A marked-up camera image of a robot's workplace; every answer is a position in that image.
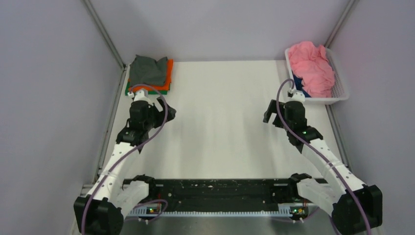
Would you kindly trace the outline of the dark grey t-shirt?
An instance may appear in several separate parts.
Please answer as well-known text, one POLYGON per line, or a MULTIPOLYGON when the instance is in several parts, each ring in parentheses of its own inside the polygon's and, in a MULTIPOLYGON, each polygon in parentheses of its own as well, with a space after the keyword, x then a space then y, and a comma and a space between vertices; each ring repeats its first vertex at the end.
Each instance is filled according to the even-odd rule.
POLYGON ((130 84, 132 86, 137 84, 164 86, 167 76, 167 62, 167 57, 155 60, 151 57, 136 55, 130 64, 130 84))

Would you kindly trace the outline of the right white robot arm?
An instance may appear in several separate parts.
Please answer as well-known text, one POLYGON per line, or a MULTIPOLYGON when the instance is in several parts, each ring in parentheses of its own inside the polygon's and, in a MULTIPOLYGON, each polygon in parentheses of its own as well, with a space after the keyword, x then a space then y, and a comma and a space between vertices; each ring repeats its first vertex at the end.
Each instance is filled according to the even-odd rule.
POLYGON ((325 142, 322 134, 308 125, 305 107, 299 101, 271 100, 263 122, 276 117, 273 125, 286 131, 294 146, 320 172, 328 183, 322 186, 312 176, 293 174, 287 196, 294 202, 303 198, 326 212, 342 235, 368 232, 383 224, 383 194, 376 185, 369 186, 356 177, 339 160, 325 142))

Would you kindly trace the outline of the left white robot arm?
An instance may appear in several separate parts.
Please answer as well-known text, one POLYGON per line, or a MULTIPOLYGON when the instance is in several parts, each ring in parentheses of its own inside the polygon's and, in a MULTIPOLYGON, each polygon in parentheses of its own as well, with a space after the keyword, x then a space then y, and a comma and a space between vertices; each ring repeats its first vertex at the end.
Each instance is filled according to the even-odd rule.
POLYGON ((136 96, 131 102, 129 118, 116 136, 113 152, 96 183, 85 196, 76 198, 73 207, 78 230, 82 235, 118 235, 130 211, 143 200, 152 202, 157 189, 138 181, 123 189, 135 157, 164 125, 175 118, 176 110, 163 96, 157 98, 159 110, 146 96, 136 96))

